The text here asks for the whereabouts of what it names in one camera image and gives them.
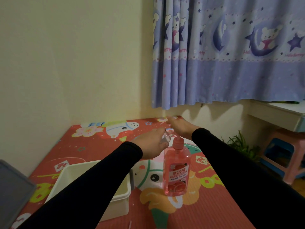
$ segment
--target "purple curtain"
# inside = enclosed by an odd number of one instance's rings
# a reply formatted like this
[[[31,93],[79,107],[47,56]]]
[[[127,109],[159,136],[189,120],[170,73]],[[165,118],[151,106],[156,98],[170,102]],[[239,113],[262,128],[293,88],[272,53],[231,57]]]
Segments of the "purple curtain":
[[[152,107],[301,101],[305,0],[154,0]]]

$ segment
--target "beige wall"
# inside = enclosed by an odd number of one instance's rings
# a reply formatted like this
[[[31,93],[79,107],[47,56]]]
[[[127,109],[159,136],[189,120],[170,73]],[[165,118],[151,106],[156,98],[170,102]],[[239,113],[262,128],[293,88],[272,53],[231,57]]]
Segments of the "beige wall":
[[[29,175],[70,125],[41,0],[0,0],[0,159]]]
[[[1,0],[0,8],[1,158],[25,174],[70,123],[163,115],[150,106],[151,0]],[[249,117],[248,104],[166,113],[225,140],[241,129],[255,143],[269,124]]]

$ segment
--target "bottle label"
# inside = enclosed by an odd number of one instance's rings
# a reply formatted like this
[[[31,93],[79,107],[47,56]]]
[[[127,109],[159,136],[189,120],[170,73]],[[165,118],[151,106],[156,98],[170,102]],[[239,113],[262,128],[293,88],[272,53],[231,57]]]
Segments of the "bottle label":
[[[173,163],[170,165],[168,190],[169,192],[184,191],[188,183],[189,165]]]

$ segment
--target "black sleeve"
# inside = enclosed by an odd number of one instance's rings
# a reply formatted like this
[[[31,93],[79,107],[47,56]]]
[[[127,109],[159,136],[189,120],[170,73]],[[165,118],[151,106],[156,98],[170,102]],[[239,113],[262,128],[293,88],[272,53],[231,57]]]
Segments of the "black sleeve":
[[[142,156],[139,146],[124,142],[45,203],[18,229],[94,229],[120,184]]]
[[[272,177],[206,129],[195,130],[192,140],[256,228],[304,225],[305,198],[289,185]]]

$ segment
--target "plastic stool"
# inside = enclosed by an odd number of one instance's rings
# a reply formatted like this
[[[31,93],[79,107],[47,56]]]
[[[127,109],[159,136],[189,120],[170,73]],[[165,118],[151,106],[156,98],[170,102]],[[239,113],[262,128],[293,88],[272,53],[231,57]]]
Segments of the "plastic stool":
[[[282,155],[277,162],[272,160],[273,157],[275,158],[274,154]],[[300,167],[304,154],[305,133],[291,132],[281,128],[269,136],[259,155],[262,164],[281,175],[283,181],[291,185],[296,178],[305,176],[305,168]],[[279,162],[280,159],[286,161],[286,164]]]

